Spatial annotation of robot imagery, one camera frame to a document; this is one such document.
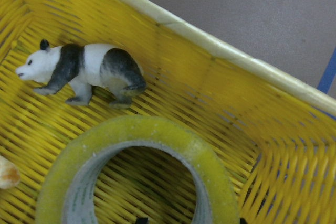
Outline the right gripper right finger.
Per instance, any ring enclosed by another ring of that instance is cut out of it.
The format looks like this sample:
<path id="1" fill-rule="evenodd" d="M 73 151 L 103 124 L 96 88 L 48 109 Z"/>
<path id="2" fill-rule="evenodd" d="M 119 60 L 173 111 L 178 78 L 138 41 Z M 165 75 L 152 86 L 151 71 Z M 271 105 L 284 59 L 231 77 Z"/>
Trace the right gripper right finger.
<path id="1" fill-rule="evenodd" d="M 246 220 L 244 218 L 240 218 L 239 219 L 239 223 L 240 224 L 247 224 Z"/>

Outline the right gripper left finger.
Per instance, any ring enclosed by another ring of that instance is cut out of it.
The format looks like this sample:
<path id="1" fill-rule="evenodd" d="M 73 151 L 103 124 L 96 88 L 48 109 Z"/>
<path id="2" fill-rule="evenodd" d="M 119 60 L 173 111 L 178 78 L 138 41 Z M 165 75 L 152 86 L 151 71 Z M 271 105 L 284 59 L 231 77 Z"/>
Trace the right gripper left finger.
<path id="1" fill-rule="evenodd" d="M 148 224 L 149 218 L 148 217 L 138 217 L 135 221 L 135 224 Z"/>

